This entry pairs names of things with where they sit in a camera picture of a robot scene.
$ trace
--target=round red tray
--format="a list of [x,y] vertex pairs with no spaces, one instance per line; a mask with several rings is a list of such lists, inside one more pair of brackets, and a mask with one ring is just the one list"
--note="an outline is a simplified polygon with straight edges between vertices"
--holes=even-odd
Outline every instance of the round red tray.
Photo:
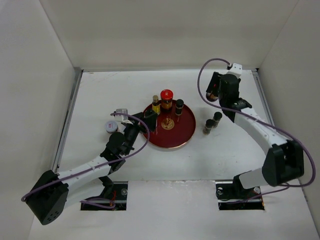
[[[143,113],[150,109],[150,104]],[[191,109],[184,105],[182,114],[175,114],[176,100],[172,101],[172,110],[170,112],[161,111],[156,120],[156,129],[150,133],[149,142],[153,145],[172,149],[186,144],[196,129],[196,119]]]

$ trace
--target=rectangular opening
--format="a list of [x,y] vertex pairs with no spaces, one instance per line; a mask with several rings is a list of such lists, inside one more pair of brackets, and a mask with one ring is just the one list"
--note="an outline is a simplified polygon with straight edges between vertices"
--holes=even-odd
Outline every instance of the rectangular opening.
[[112,189],[109,190],[106,200],[92,200],[93,203],[110,206],[110,201],[115,203],[114,208],[102,208],[89,204],[81,203],[81,211],[125,211],[127,210],[128,182],[114,182]]
[[216,181],[215,187],[219,210],[265,210],[262,197],[250,199],[245,202],[238,202],[261,193],[260,187],[238,193],[234,191],[232,180]]

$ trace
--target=wire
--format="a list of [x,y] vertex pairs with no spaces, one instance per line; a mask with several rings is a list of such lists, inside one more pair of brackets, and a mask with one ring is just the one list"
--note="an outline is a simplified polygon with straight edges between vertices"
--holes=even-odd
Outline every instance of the wire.
[[206,103],[206,104],[209,104],[210,106],[212,107],[215,107],[217,109],[221,109],[221,110],[224,110],[224,111],[230,111],[230,112],[234,112],[234,113],[237,113],[237,114],[240,114],[240,115],[243,115],[247,118],[250,118],[254,121],[256,121],[257,123],[260,123],[264,126],[267,126],[269,128],[272,128],[272,129],[275,129],[277,130],[278,132],[281,132],[285,135],[287,135],[288,137],[292,138],[293,140],[295,140],[303,149],[303,151],[305,152],[305,154],[307,155],[309,161],[310,161],[310,164],[311,164],[311,168],[312,168],[312,176],[310,178],[310,180],[307,182],[307,183],[304,183],[304,184],[299,184],[299,185],[285,185],[285,184],[281,184],[280,186],[283,186],[283,187],[292,187],[292,188],[301,188],[301,187],[306,187],[306,186],[309,186],[310,184],[312,184],[316,178],[316,165],[315,165],[315,162],[310,154],[310,152],[308,151],[308,149],[302,144],[301,141],[299,141],[295,136],[293,136],[291,133],[287,132],[286,130],[283,130],[277,126],[273,126],[269,123],[266,123],[264,121],[261,121],[249,114],[246,114],[244,112],[241,112],[241,111],[238,111],[238,110],[234,110],[234,109],[231,109],[231,108],[227,108],[227,107],[221,107],[221,106],[218,106],[218,105],[214,105],[212,103],[210,103],[209,101],[207,101],[204,96],[202,95],[201,93],[201,90],[200,90],[200,77],[201,77],[201,74],[203,72],[203,70],[205,69],[205,67],[207,66],[208,63],[212,62],[212,61],[222,61],[222,62],[225,62],[226,64],[228,64],[230,66],[230,63],[227,61],[227,60],[224,60],[222,58],[211,58],[209,59],[208,61],[206,61],[203,66],[201,67],[200,69],[200,72],[199,72],[199,75],[198,75],[198,79],[197,79],[197,88],[198,88],[198,92],[199,92],[199,95],[200,97],[202,98],[202,100]]
[[110,203],[112,204],[111,206],[105,206],[105,205],[101,205],[101,204],[98,204],[98,203],[95,203],[95,202],[91,202],[91,201],[96,201],[96,200],[109,200],[109,199],[102,198],[102,197],[94,197],[94,198],[90,198],[90,199],[87,199],[87,200],[82,200],[82,201],[80,201],[80,203],[92,205],[92,206],[99,207],[99,208],[102,208],[102,209],[114,209],[115,206],[116,206],[116,204],[115,204],[115,202],[113,200],[109,200]]
[[[137,151],[135,151],[134,153],[132,153],[132,154],[126,156],[126,157],[122,157],[122,158],[119,158],[119,159],[116,159],[116,160],[107,161],[107,162],[98,164],[97,166],[94,166],[94,168],[99,168],[99,167],[103,167],[103,166],[105,166],[105,165],[110,165],[110,164],[113,164],[113,163],[116,163],[116,162],[119,162],[119,161],[128,159],[128,158],[130,158],[130,157],[138,154],[139,152],[142,151],[142,149],[145,148],[145,146],[148,144],[149,139],[150,139],[150,131],[149,131],[149,128],[148,128],[148,126],[144,123],[144,121],[142,121],[141,119],[139,119],[139,118],[137,118],[137,117],[135,117],[135,116],[131,116],[131,115],[129,115],[129,114],[120,113],[120,112],[113,112],[113,113],[111,113],[110,115],[111,115],[111,116],[122,115],[122,116],[126,116],[126,117],[129,117],[129,118],[131,118],[131,119],[133,119],[133,120],[136,120],[136,121],[140,122],[140,123],[145,127],[145,129],[146,129],[147,138],[146,138],[146,141],[145,141],[145,143],[143,144],[143,146],[142,146],[140,149],[138,149]],[[52,185],[55,185],[55,184],[57,184],[57,183],[60,183],[60,182],[62,182],[62,181],[65,181],[65,180],[68,180],[68,179],[72,179],[72,178],[75,178],[75,177],[77,177],[77,176],[86,174],[86,173],[88,173],[88,172],[90,172],[90,171],[93,171],[94,168],[88,168],[88,169],[83,170],[83,171],[80,171],[80,172],[78,172],[78,173],[71,174],[70,176],[66,176],[66,177],[63,177],[63,178],[61,178],[61,179],[58,179],[58,180],[54,180],[54,181],[52,181],[52,182],[49,182],[49,183],[47,183],[47,184],[45,184],[45,185],[42,185],[42,186],[40,186],[40,187],[37,187],[36,189],[33,189],[33,190],[31,190],[30,192],[28,192],[26,195],[24,195],[24,196],[21,198],[21,201],[22,201],[22,202],[26,202],[26,201],[27,201],[27,198],[28,198],[29,196],[31,196],[32,194],[35,194],[35,193],[37,193],[37,192],[39,192],[39,191],[41,191],[41,190],[43,190],[43,189],[45,189],[45,188],[48,188],[48,187],[50,187],[50,186],[52,186]]]
[[249,197],[247,199],[244,199],[244,200],[240,200],[240,201],[230,201],[228,202],[228,204],[242,204],[242,203],[246,203],[247,201],[251,200],[251,199],[257,199],[257,198],[260,198],[264,195],[268,195],[268,194],[275,194],[275,193],[278,193],[278,192],[282,192],[284,190],[287,190],[290,188],[289,184],[288,183],[285,183],[284,185],[286,185],[286,187],[284,188],[281,188],[279,190],[274,190],[274,191],[268,191],[268,192],[265,192],[265,193],[260,193],[260,194],[257,194],[255,196],[252,196],[252,197]]
[[113,197],[111,198],[111,201],[115,201],[116,200],[116,190],[113,191]]

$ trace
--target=white enclosure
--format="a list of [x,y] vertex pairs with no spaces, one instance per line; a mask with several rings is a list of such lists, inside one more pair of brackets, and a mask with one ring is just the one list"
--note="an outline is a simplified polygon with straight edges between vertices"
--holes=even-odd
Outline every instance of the white enclosure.
[[[203,71],[200,84],[203,92],[213,71],[221,74],[227,72],[226,69]],[[171,89],[175,98],[182,98],[193,111],[195,132],[188,143],[180,148],[163,149],[148,144],[142,152],[128,158],[117,172],[109,175],[113,181],[129,181],[125,212],[79,213],[78,203],[63,211],[56,221],[47,226],[42,227],[38,219],[34,218],[29,239],[40,240],[44,235],[56,238],[59,229],[59,238],[63,239],[66,235],[69,240],[76,240],[79,235],[92,235],[97,239],[108,235],[112,239],[122,239],[133,233],[136,239],[141,240],[183,240],[186,235],[190,235],[189,239],[198,236],[203,240],[254,240],[257,236],[266,240],[281,237],[301,239],[306,234],[310,239],[318,240],[303,192],[299,188],[283,192],[282,200],[278,200],[278,194],[264,197],[265,211],[219,211],[218,200],[212,197],[216,192],[215,183],[210,180],[229,180],[239,173],[258,169],[264,163],[265,154],[249,134],[226,117],[222,117],[212,133],[203,134],[205,120],[211,118],[217,110],[204,104],[199,97],[196,88],[198,73],[197,69],[85,72],[79,84],[59,163],[60,171],[68,172],[69,169],[94,159],[105,149],[110,134],[105,132],[104,125],[112,119],[110,113],[115,108],[128,108],[130,114],[141,112],[150,104],[153,94],[163,88]],[[239,91],[241,96],[254,104],[259,116],[267,120],[268,113],[255,76],[255,71],[242,71]],[[134,147],[138,149],[145,141],[143,136],[138,136]],[[265,186],[262,191],[265,193],[271,189],[272,187]],[[163,209],[165,203],[168,205],[166,211]],[[178,209],[186,210],[184,215],[189,215],[190,222],[181,221],[184,217]],[[91,218],[95,218],[95,224],[87,220]],[[241,226],[239,219],[247,221]],[[214,226],[214,231],[208,231],[203,222]],[[84,227],[83,230],[74,231],[74,228],[81,226]]]
[[[320,164],[319,12],[318,0],[0,0],[0,239],[29,237],[20,198],[56,156],[75,67],[186,70],[220,57],[259,68],[275,125]],[[305,188],[318,229],[319,184]]]

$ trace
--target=yellow bottle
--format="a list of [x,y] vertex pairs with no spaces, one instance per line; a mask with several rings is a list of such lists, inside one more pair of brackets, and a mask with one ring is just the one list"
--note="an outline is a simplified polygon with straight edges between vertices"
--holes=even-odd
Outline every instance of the yellow bottle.
[[160,102],[157,95],[152,97],[152,110],[156,112],[156,114],[160,114]]

